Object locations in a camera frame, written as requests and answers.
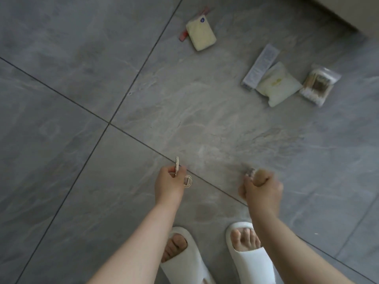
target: hand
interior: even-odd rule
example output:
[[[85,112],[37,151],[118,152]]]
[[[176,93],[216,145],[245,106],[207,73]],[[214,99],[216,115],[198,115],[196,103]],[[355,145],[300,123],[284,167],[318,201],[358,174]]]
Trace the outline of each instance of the hand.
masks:
[[[175,166],[162,167],[155,181],[155,204],[178,209],[184,193],[187,169],[180,167],[175,176]]]
[[[283,184],[278,181],[273,172],[258,170],[254,178],[244,177],[244,183],[239,187],[238,194],[246,200],[250,216],[279,215],[282,200]]]

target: open-toe slipper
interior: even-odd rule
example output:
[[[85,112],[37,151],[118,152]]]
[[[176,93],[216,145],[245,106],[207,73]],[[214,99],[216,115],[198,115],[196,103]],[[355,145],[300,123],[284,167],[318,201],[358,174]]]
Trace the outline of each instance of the open-toe slipper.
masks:
[[[253,229],[253,224],[237,222],[231,224],[226,230],[226,243],[237,268],[241,284],[275,284],[274,266],[263,247],[246,252],[239,252],[234,249],[230,233],[237,228]]]
[[[205,279],[207,284],[215,284],[191,234],[182,227],[173,227],[169,238],[174,234],[180,234],[186,239],[187,248],[179,255],[161,263],[161,267],[170,283],[201,284]]]

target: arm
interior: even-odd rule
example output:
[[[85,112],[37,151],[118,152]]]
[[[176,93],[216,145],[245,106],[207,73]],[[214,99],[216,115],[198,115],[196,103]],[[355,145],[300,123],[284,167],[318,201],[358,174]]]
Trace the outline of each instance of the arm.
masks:
[[[285,283],[352,284],[299,239],[278,217],[283,185],[271,172],[245,176],[239,194],[247,201],[254,230]]]
[[[184,193],[186,168],[162,167],[155,182],[155,206],[130,238],[88,284],[153,284]]]

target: tile grout line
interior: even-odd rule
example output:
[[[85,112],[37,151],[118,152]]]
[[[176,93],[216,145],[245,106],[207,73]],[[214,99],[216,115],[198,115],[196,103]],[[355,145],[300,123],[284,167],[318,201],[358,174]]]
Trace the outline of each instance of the tile grout line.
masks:
[[[367,276],[363,275],[361,272],[358,272],[357,270],[351,268],[350,266],[346,265],[345,263],[343,263],[342,261],[338,260],[337,258],[331,256],[330,254],[326,253],[325,251],[321,250],[320,248],[316,247],[315,245],[313,245],[312,243],[309,243],[308,241],[306,241],[305,239],[302,239],[300,236],[296,235],[297,237],[299,237],[301,240],[303,240],[305,243],[309,244],[310,246],[316,248],[318,251],[321,251],[322,253],[328,255],[330,258],[336,260],[338,263],[344,265],[345,267],[349,268],[350,270],[356,272],[357,274],[361,275],[362,277],[366,278],[367,280],[371,281],[372,283],[374,284],[377,284],[376,282],[374,282],[373,280],[371,280],[370,278],[368,278]]]
[[[366,215],[369,213],[369,211],[371,210],[372,206],[374,205],[374,203],[376,202],[376,200],[378,199],[379,197],[379,194],[377,194],[374,198],[374,200],[370,203],[370,205],[368,206],[366,212],[363,214],[362,218],[358,221],[357,225],[354,227],[353,231],[349,234],[348,238],[346,239],[346,241],[344,242],[344,244],[342,245],[342,247],[339,249],[339,251],[335,254],[335,258],[337,259],[337,257],[339,256],[339,254],[341,253],[341,251],[343,250],[343,248],[345,248],[345,246],[347,245],[348,241],[350,240],[351,236],[355,233],[355,231],[357,230],[358,226],[361,224],[361,222],[363,221],[363,219],[366,217]]]
[[[114,124],[110,124],[110,126],[114,127],[115,129],[119,130],[120,132],[126,134],[128,137],[136,140],[137,142],[139,142],[140,144],[144,145],[145,147],[151,149],[152,151],[154,151],[155,153],[161,155],[162,157],[166,158],[167,160],[171,161],[174,163],[174,161],[172,159],[170,159],[169,157],[165,156],[164,154],[158,152],[157,150],[155,150],[154,148],[151,148],[149,145],[143,143],[142,141],[140,141],[139,139],[131,136],[130,134],[128,134],[127,132],[123,131],[122,129],[116,127]],[[205,179],[203,179],[201,176],[198,176],[196,173],[193,173],[192,171],[190,170],[187,170],[188,172],[190,172],[192,175],[196,176],[197,178],[199,178],[200,180],[206,182],[207,184],[211,185],[212,187],[214,187],[215,189],[217,189],[218,191],[222,192],[223,194],[225,194],[226,196],[234,199],[235,201],[241,203],[242,205],[248,207],[245,203],[243,203],[242,201],[240,201],[239,199],[235,198],[234,196],[231,196],[230,194],[228,194],[227,192],[221,190],[220,188],[218,188],[217,186],[215,186],[214,184],[211,184],[209,181],[206,181]],[[371,280],[370,278],[366,277],[365,275],[363,275],[362,273],[358,272],[357,270],[351,268],[350,266],[346,265],[345,263],[341,262],[340,260],[338,260],[337,258],[333,257],[332,255],[326,253],[325,251],[321,250],[320,248],[316,247],[315,245],[309,243],[308,241],[306,241],[305,239],[301,238],[300,236],[298,236],[296,234],[297,237],[299,237],[302,241],[304,241],[305,243],[308,243],[309,245],[311,245],[312,247],[316,248],[318,251],[321,251],[322,253],[328,255],[330,258],[336,260],[337,262],[341,263],[342,265],[344,265],[345,267],[351,269],[352,271],[356,272],[357,274],[361,275],[362,277],[366,278],[367,280],[371,281],[372,283],[376,284],[376,282],[374,282],[373,280]]]
[[[84,165],[83,165],[82,169],[79,171],[78,176],[75,178],[75,180],[74,180],[72,186],[70,187],[69,191],[67,192],[66,196],[64,197],[64,199],[63,199],[61,205],[58,207],[58,210],[55,212],[55,215],[54,215],[53,218],[51,219],[49,225],[47,226],[47,228],[46,228],[44,234],[42,235],[41,239],[39,240],[39,242],[38,242],[37,246],[35,247],[34,251],[31,253],[30,258],[29,258],[28,261],[26,262],[26,264],[25,264],[24,268],[22,269],[22,271],[21,271],[19,277],[17,278],[15,284],[17,284],[18,281],[20,281],[21,276],[23,275],[24,271],[26,270],[26,267],[28,266],[29,262],[31,261],[32,257],[34,256],[35,252],[37,251],[37,249],[38,249],[39,245],[41,244],[42,240],[45,238],[45,235],[46,235],[47,231],[49,230],[50,226],[52,225],[53,221],[55,220],[55,217],[58,215],[60,209],[62,208],[64,202],[66,201],[67,197],[69,196],[70,192],[72,191],[72,189],[73,189],[73,187],[74,187],[76,181],[78,180],[79,176],[81,175],[82,171],[84,170],[84,167],[86,166],[86,164],[88,163],[89,159],[91,158],[91,156],[92,156],[93,152],[95,151],[97,145],[100,143],[100,140],[102,139],[103,135],[104,135],[105,132],[107,131],[107,128],[108,128],[108,127],[109,127],[109,124],[107,124],[107,126],[105,127],[104,131],[103,131],[102,134],[100,135],[100,138],[97,140],[97,142],[96,142],[94,148],[92,149],[91,153],[89,154],[87,160],[84,162]]]
[[[102,117],[98,116],[97,114],[95,114],[94,112],[90,111],[89,109],[86,109],[84,106],[78,104],[76,101],[70,99],[69,97],[63,95],[62,93],[60,93],[59,91],[53,89],[52,87],[50,87],[49,85],[45,84],[43,81],[40,81],[39,79],[37,79],[36,77],[32,76],[31,74],[27,73],[26,71],[24,71],[23,69],[17,67],[16,65],[12,64],[11,62],[7,61],[6,59],[4,59],[3,57],[0,57],[0,60],[3,60],[4,62],[6,62],[7,64],[11,65],[12,67],[14,67],[15,69],[21,71],[22,73],[24,73],[25,75],[29,76],[30,78],[32,78],[33,80],[39,82],[41,85],[47,87],[48,89],[52,90],[53,92],[59,94],[60,96],[64,97],[66,100],[69,100],[70,102],[74,103],[75,105],[79,106],[80,108],[84,109],[85,111],[89,112],[90,114],[94,115],[95,117],[105,121],[106,123],[108,123],[108,121],[106,121],[105,119],[103,119]]]
[[[87,165],[89,159],[91,158],[93,152],[94,152],[95,149],[97,148],[97,145],[100,143],[102,137],[104,136],[105,132],[107,131],[107,129],[108,129],[109,125],[111,124],[113,118],[114,118],[115,115],[117,114],[117,111],[118,111],[119,108],[121,107],[121,105],[122,105],[122,103],[124,102],[126,96],[129,94],[131,87],[134,85],[135,81],[137,80],[138,76],[140,75],[140,72],[142,71],[143,67],[145,66],[147,60],[149,59],[151,53],[153,52],[153,50],[155,49],[156,45],[158,44],[160,38],[162,37],[164,31],[166,30],[167,26],[169,25],[171,19],[173,18],[174,14],[176,13],[176,10],[179,8],[179,6],[180,6],[180,4],[182,3],[182,1],[183,1],[183,0],[180,0],[180,1],[179,1],[178,5],[176,6],[175,10],[173,11],[171,17],[169,18],[167,24],[164,26],[162,33],[159,35],[159,37],[158,37],[156,43],[154,44],[153,48],[150,50],[148,56],[146,57],[146,60],[144,61],[143,65],[141,66],[141,68],[140,68],[140,70],[138,71],[137,75],[135,76],[134,80],[133,80],[132,83],[130,84],[129,89],[126,91],[126,94],[125,94],[124,97],[122,98],[120,104],[118,105],[116,111],[114,112],[114,114],[112,115],[112,117],[111,117],[111,119],[110,119],[109,121],[106,121],[106,120],[103,119],[102,117],[98,116],[97,114],[93,113],[92,111],[88,110],[87,108],[85,108],[84,106],[78,104],[77,102],[71,100],[71,99],[68,98],[67,96],[63,95],[62,93],[60,93],[60,92],[58,92],[57,90],[53,89],[52,87],[48,86],[47,84],[45,84],[44,82],[42,82],[42,81],[40,81],[39,79],[35,78],[35,77],[32,76],[31,74],[29,74],[29,73],[27,73],[26,71],[22,70],[21,68],[19,68],[19,67],[13,65],[11,62],[7,61],[7,60],[4,59],[3,57],[0,57],[1,60],[3,60],[4,62],[6,62],[7,64],[11,65],[11,66],[14,67],[15,69],[21,71],[22,73],[26,74],[26,75],[29,76],[30,78],[34,79],[35,81],[39,82],[40,84],[44,85],[45,87],[49,88],[50,90],[54,91],[55,93],[59,94],[60,96],[63,96],[65,99],[71,101],[71,102],[74,103],[75,105],[78,105],[79,107],[81,107],[82,109],[86,110],[86,111],[89,112],[90,114],[94,115],[95,117],[97,117],[97,118],[99,118],[99,119],[101,119],[101,120],[103,120],[104,122],[107,123],[107,126],[105,127],[104,131],[102,132],[102,134],[100,135],[99,139],[97,140],[97,142],[96,142],[94,148],[92,149],[91,153],[89,154],[87,160],[84,162],[83,167],[82,167],[81,170],[79,171],[78,176],[75,178],[75,180],[74,180],[72,186],[70,187],[69,191],[67,192],[66,196],[64,197],[64,199],[63,199],[61,205],[58,207],[58,210],[55,212],[55,214],[54,214],[52,220],[50,221],[49,225],[47,226],[47,228],[46,228],[45,232],[43,233],[41,239],[39,240],[39,242],[38,242],[38,244],[36,245],[35,249],[34,249],[33,252],[31,253],[30,258],[29,258],[28,261],[26,262],[26,264],[25,264],[24,268],[22,269],[22,271],[21,271],[19,277],[17,278],[15,284],[17,284],[17,283],[20,281],[21,276],[23,275],[23,273],[24,273],[25,270],[26,270],[26,267],[28,266],[28,264],[30,263],[31,259],[33,258],[34,254],[35,254],[35,252],[37,251],[38,247],[40,246],[42,240],[44,239],[45,235],[47,234],[47,232],[48,232],[50,226],[52,225],[53,221],[55,220],[55,217],[58,215],[58,213],[59,213],[60,209],[62,208],[64,202],[66,201],[67,197],[69,196],[70,192],[72,191],[72,189],[73,189],[73,187],[74,187],[76,181],[78,180],[79,176],[81,175],[81,173],[83,172],[84,168],[86,167],[86,165]]]

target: yellow square object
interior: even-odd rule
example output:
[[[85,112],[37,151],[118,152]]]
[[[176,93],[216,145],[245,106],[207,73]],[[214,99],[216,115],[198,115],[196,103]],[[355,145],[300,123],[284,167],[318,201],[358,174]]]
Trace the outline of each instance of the yellow square object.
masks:
[[[216,42],[215,34],[206,20],[205,15],[189,21],[186,25],[186,29],[196,51],[206,49]]]

